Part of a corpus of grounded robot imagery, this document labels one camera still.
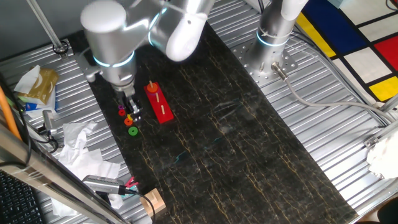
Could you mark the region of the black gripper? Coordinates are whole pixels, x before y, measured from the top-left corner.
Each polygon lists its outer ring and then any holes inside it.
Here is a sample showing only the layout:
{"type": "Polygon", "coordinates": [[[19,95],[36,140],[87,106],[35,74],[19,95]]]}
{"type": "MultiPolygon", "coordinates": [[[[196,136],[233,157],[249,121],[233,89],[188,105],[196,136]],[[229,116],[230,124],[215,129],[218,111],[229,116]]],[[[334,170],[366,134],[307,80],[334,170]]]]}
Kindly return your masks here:
{"type": "Polygon", "coordinates": [[[125,107],[126,113],[132,115],[132,120],[137,122],[142,118],[142,108],[136,101],[135,94],[134,88],[124,89],[119,92],[119,99],[120,103],[125,107]]]}

